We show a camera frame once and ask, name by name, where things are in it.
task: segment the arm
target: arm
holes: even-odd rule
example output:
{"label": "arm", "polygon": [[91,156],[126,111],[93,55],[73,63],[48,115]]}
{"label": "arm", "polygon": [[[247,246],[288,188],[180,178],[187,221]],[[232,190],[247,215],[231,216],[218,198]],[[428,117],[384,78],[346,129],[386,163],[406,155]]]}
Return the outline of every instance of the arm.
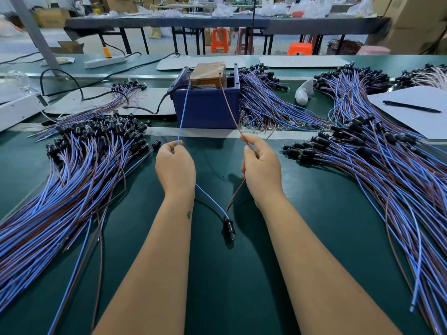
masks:
{"label": "arm", "polygon": [[161,146],[156,171],[165,199],[94,335],[183,334],[195,167],[173,141]]}
{"label": "arm", "polygon": [[242,171],[267,224],[301,333],[400,334],[287,200],[276,153],[260,137],[244,138],[258,155],[246,146]]}

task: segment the black pen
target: black pen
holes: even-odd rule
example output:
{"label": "black pen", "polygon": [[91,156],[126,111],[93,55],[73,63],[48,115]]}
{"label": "black pen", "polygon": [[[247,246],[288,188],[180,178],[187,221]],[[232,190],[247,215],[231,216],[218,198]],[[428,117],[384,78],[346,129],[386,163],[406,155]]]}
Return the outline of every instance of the black pen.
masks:
{"label": "black pen", "polygon": [[427,108],[427,107],[422,107],[422,106],[415,106],[413,104],[403,104],[400,102],[387,101],[387,100],[382,101],[382,102],[383,102],[383,104],[385,104],[387,106],[410,108],[410,109],[422,110],[422,112],[429,112],[429,113],[442,113],[438,109]]}

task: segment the workbench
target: workbench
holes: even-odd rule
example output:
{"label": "workbench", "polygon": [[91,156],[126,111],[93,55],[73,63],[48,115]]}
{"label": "workbench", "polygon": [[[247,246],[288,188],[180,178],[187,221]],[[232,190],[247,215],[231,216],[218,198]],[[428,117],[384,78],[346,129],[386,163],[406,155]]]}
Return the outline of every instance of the workbench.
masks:
{"label": "workbench", "polygon": [[[119,28],[119,34],[122,36],[126,52],[130,54],[131,48],[126,36],[126,28],[143,27],[171,27],[174,33],[175,27],[183,29],[183,37],[186,47],[185,28],[204,29],[209,27],[252,27],[252,15],[234,14],[227,17],[216,16],[188,16],[188,17],[161,17],[144,16],[141,14],[123,15],[119,17],[112,16],[81,16],[67,19],[64,30],[68,36],[75,40],[85,35],[104,33],[111,28]],[[330,13],[322,19],[303,19],[303,18],[279,18],[258,16],[254,17],[254,28],[260,29],[262,35],[271,37],[269,43],[269,53],[273,42],[273,35],[317,35],[314,53],[318,54],[320,50],[322,37],[324,35],[369,35],[383,33],[388,28],[390,18],[358,18],[348,16],[343,13]],[[205,37],[202,36],[203,54],[205,54]],[[173,35],[174,49],[178,52],[176,36]],[[198,31],[196,31],[197,55],[200,55]]]}
{"label": "workbench", "polygon": [[[93,56],[77,55],[74,65],[63,66],[73,76],[92,81],[125,67],[83,70],[81,61]],[[157,57],[141,56],[135,64]],[[247,57],[256,63],[256,56]],[[443,56],[353,56],[357,67],[383,69],[392,77],[403,69],[425,63],[446,63]],[[14,67],[35,78],[44,67],[38,63]],[[293,101],[301,80],[327,69],[272,70],[291,91],[282,94]],[[178,74],[156,71],[156,64],[118,77],[137,78],[150,87],[165,87]],[[57,84],[50,77],[45,85]],[[325,117],[332,100],[316,93],[309,109]],[[40,122],[34,117],[30,122]],[[178,127],[175,120],[154,120],[154,125]],[[0,216],[7,214],[46,178],[49,161],[45,144],[26,139],[29,133],[0,134]],[[174,140],[150,136],[149,141]],[[244,143],[238,138],[183,138],[195,161],[197,183],[225,206],[241,183],[240,164]],[[275,151],[284,143],[268,140]],[[303,167],[279,155],[285,194],[316,236],[360,283],[405,335],[432,334],[418,312],[409,311],[411,293],[399,271],[383,221],[363,196],[354,180],[333,168]],[[163,200],[155,173],[155,158],[148,159],[127,179],[128,192],[114,204],[104,232],[105,264],[100,315],[113,297],[140,250]],[[196,192],[190,249],[185,334],[299,334],[290,299],[261,213],[248,189],[243,187],[230,209],[236,241],[225,242],[222,214],[201,192]],[[46,334],[62,299],[82,240],[60,254],[31,286],[0,315],[2,334]],[[96,249],[75,291],[59,334],[89,334],[98,284],[99,249]]]}

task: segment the blue plastic bin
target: blue plastic bin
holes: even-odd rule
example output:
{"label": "blue plastic bin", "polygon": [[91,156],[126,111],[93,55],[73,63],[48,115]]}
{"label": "blue plastic bin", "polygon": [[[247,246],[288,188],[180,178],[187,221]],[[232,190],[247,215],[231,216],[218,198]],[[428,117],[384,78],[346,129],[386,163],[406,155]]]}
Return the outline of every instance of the blue plastic bin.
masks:
{"label": "blue plastic bin", "polygon": [[[180,85],[189,82],[189,68],[183,68],[180,75],[169,88],[168,92]],[[239,122],[239,74],[237,64],[234,65],[234,77],[227,76],[227,87],[224,88],[225,95],[231,111]],[[183,106],[185,103],[185,89],[178,89],[171,95],[174,102],[175,113],[178,123],[182,119]],[[236,129],[233,119],[228,111],[228,106],[220,88],[190,89],[186,100],[185,116],[183,117],[183,128],[207,128],[207,129]]]}

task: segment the green workbench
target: green workbench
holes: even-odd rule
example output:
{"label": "green workbench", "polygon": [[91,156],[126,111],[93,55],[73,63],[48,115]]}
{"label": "green workbench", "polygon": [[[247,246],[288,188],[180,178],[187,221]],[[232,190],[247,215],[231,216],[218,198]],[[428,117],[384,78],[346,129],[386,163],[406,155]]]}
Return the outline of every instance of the green workbench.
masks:
{"label": "green workbench", "polygon": [[[91,58],[76,56],[77,61]],[[144,61],[156,58],[141,57]],[[399,76],[403,69],[422,67],[426,62],[447,61],[447,57],[439,56],[346,58],[359,67],[383,69],[392,77]],[[66,66],[64,70],[75,73],[75,67],[76,64]],[[155,71],[155,67],[156,64],[145,67],[144,73],[169,75]],[[43,70],[34,65],[26,68],[30,74]],[[114,71],[116,66],[101,73]],[[327,70],[275,70],[278,76],[313,76],[323,71]],[[291,94],[284,96],[292,100]],[[329,97],[320,94],[312,99],[310,106],[324,117],[332,103]],[[34,143],[26,139],[27,135],[11,131],[0,134],[0,188],[3,189],[0,216],[7,214],[48,175],[50,163],[45,142]],[[148,138],[162,142],[174,140],[164,136]],[[220,205],[226,206],[241,182],[244,143],[228,138],[188,137],[184,141],[195,161],[197,183]],[[285,142],[269,140],[268,143],[279,151]],[[411,293],[392,254],[383,221],[355,181],[332,168],[299,166],[282,155],[280,161],[284,191],[318,238],[405,335],[431,334],[419,313],[409,312]],[[155,159],[148,159],[129,177],[128,192],[109,213],[104,232],[100,315],[139,252],[163,200],[154,167]],[[298,334],[264,220],[246,187],[236,197],[229,215],[234,219],[237,233],[234,243],[228,243],[222,235],[222,214],[201,192],[196,193],[185,334]],[[0,334],[47,333],[80,249],[81,240],[78,240],[71,249],[58,255],[42,276],[0,315]],[[97,249],[64,314],[59,334],[89,333],[98,269]]]}

